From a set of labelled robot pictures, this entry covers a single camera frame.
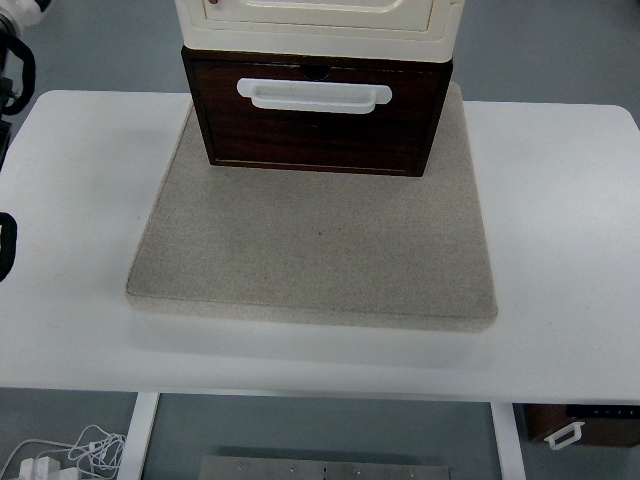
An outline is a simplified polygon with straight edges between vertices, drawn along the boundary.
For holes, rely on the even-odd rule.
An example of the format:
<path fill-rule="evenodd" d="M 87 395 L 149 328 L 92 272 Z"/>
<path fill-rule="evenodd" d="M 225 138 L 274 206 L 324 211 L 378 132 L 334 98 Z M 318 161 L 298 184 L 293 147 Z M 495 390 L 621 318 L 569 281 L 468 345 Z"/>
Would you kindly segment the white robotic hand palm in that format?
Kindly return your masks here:
<path fill-rule="evenodd" d="M 23 33 L 37 25 L 50 7 L 50 0 L 1 0 L 1 25 L 7 33 Z"/>

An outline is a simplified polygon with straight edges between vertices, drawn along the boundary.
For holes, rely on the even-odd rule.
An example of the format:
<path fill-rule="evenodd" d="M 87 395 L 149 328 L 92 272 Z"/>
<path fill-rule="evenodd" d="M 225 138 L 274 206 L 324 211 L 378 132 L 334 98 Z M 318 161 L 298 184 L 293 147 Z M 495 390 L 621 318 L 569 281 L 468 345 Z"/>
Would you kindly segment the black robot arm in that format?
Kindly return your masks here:
<path fill-rule="evenodd" d="M 35 92 L 35 56 L 23 35 L 45 18 L 51 4 L 49 0 L 1 0 L 1 162 L 12 136 L 10 117 L 22 113 Z"/>

